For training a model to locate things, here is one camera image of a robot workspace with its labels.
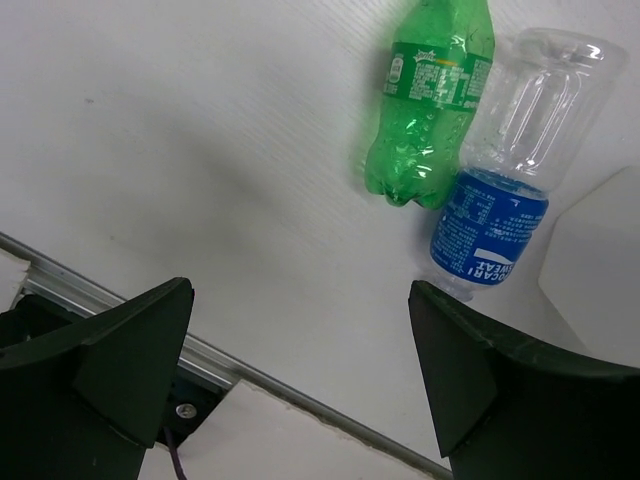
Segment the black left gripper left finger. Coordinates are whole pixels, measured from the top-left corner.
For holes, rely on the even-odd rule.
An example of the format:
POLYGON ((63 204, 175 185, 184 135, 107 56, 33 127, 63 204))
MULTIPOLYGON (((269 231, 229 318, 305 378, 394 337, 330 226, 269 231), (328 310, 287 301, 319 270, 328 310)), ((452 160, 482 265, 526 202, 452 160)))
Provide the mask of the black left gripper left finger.
POLYGON ((135 479, 161 428, 194 290, 171 279, 38 329, 1 316, 1 476, 135 479))

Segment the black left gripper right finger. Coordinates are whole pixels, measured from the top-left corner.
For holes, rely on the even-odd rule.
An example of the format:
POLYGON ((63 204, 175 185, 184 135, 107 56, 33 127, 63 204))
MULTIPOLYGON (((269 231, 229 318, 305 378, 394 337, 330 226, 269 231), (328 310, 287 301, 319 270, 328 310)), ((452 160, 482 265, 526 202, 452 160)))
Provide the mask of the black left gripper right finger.
POLYGON ((443 458, 457 479, 635 479, 639 372, 412 284, 413 337, 443 458))

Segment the blue label Pocari bottle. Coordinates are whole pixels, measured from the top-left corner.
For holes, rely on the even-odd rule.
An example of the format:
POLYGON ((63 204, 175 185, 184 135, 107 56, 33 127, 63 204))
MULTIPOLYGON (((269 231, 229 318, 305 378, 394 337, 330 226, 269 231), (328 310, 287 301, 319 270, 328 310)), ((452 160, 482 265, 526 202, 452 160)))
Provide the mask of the blue label Pocari bottle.
POLYGON ((509 277, 628 61, 585 34, 530 28, 513 38, 431 238, 433 284, 468 302, 509 277))

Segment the green plastic soda bottle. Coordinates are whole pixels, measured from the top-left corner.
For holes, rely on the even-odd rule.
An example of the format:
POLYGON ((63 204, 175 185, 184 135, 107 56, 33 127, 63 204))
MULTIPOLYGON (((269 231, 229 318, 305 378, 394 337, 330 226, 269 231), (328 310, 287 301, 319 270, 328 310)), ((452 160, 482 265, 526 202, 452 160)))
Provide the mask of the green plastic soda bottle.
POLYGON ((495 52, 486 0, 419 1, 394 32, 367 190, 397 207, 447 199, 495 52))

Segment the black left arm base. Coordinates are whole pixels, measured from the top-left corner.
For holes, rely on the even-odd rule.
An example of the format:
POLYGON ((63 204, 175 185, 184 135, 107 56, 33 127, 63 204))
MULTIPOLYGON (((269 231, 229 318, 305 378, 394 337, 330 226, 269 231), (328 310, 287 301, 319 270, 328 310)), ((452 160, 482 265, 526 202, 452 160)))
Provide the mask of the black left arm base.
MULTIPOLYGON (((29 341, 84 317, 34 294, 23 295, 1 314, 1 347, 29 341)), ((227 391, 182 366, 176 368, 161 427, 167 427, 179 447, 224 399, 227 391)))

